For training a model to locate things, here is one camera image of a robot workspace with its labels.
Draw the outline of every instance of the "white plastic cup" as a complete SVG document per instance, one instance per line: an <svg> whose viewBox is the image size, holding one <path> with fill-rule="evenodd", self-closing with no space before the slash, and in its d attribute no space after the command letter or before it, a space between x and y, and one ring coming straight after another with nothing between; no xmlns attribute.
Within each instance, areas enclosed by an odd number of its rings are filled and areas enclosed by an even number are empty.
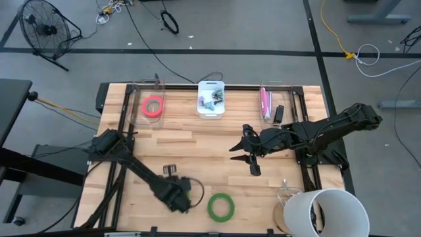
<svg viewBox="0 0 421 237"><path fill-rule="evenodd" d="M325 225L320 235L311 223L314 201L324 213ZM368 215L361 202L349 192L334 188L294 195L285 205L284 219L294 237L367 237L370 233Z"/></svg>

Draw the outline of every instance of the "black fan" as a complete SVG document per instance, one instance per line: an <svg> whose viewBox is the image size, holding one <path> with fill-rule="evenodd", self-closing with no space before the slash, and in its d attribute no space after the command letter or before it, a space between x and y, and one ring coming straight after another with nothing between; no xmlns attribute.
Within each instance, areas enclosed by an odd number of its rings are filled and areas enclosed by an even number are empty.
<svg viewBox="0 0 421 237"><path fill-rule="evenodd" d="M33 54L68 71L56 60L70 51L73 41L82 38L80 28L44 0L25 1L18 15L20 29L34 50ZM79 31L77 36L71 37L67 22Z"/></svg>

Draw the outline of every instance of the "wooden table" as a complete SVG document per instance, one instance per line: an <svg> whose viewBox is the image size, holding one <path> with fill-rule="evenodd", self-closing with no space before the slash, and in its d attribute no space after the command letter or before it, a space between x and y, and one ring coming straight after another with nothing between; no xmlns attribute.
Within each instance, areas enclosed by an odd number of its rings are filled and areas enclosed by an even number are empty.
<svg viewBox="0 0 421 237"><path fill-rule="evenodd" d="M125 88L125 84L109 86L98 134L108 128L117 129ZM320 87L303 86L303 89L309 120L326 118ZM285 106L283 123L292 122L287 94L274 97L274 103ZM243 124L250 124L259 132L258 91L226 91L222 120L200 119L196 104L196 90L166 90L163 127L135 128L139 133L135 136L134 155L157 174L162 174L163 165L177 164L178 175L199 179L205 185L202 203L187 214L171 213L142 179L128 171L117 229L149 231L151 226L157 226L160 232L266 233L268 228L273 228L280 232L272 220L272 210L278 202L276 190L284 178L289 186L303 190L294 151L281 151L259 159L261 176L251 176L244 162L230 160L244 154L243 151L228 151L240 141ZM109 167L109 163L103 163L86 178L75 226L83 224L102 200ZM319 171L323 188L344 188L336 166L319 165ZM194 182L192 185L190 195L195 203L201 189ZM207 213L209 198L219 192L230 195L235 203L234 216L225 223L213 221ZM113 205L111 201L108 225Z"/></svg>

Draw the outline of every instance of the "concrete floor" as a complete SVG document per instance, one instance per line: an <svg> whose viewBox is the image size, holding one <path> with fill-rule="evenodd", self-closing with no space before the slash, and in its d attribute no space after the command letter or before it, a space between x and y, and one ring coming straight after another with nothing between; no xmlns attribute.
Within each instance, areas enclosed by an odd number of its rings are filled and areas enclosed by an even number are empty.
<svg viewBox="0 0 421 237"><path fill-rule="evenodd" d="M0 31L10 25L22 0L0 1ZM62 13L82 28L85 36L95 29L94 0L51 0ZM312 0L310 7L323 52L340 52L335 38L320 20L321 0ZM421 3L403 1L396 13L411 14L412 20L398 26L364 26L346 22L347 14L369 13L378 3L349 3L327 0L326 20L340 35L344 47L356 51L364 43L372 43L381 52L394 53L399 42L421 22ZM159 13L159 2L145 3ZM166 6L180 25L180 34L160 30L160 25L137 4L130 8L141 33L156 49L260 49L314 51L302 1L286 0L178 0ZM5 47L28 48L19 25ZM98 27L92 38L78 42L76 49L145 49L123 8L110 21ZM421 53L421 43L411 53ZM316 57L273 55L159 55L172 70L198 80L212 71L224 73L227 84L258 84L264 78L282 80L285 85L322 85ZM381 59L378 65L366 68L370 74L411 63L416 59ZM32 90L40 97L64 107L96 113L95 96L101 82L139 80L157 72L166 83L182 83L181 78L158 64L147 54L79 54L70 53L59 59L70 72L29 53L0 53L0 78L31 80ZM324 57L337 111L361 102L376 106L378 101L395 99L401 84L415 66L380 78L367 78L359 73L353 61ZM420 99L421 74L415 76L403 91L401 99ZM373 132L355 132L345 138L351 163L355 191L365 206L371 222L371 234L384 236L419 236L421 217L418 201L420 169L393 133L392 111L377 112L382 125ZM398 111L397 129L409 149L418 156L421 151L419 111ZM91 139L94 131L34 104L25 104L5 147L21 153L32 152L36 144L72 146ZM0 187L0 215L14 194L16 184L5 182ZM0 224L0 235L37 232L57 220L73 204L73 199L25 197L18 215L28 223L21 227ZM70 227L71 217L54 230Z"/></svg>

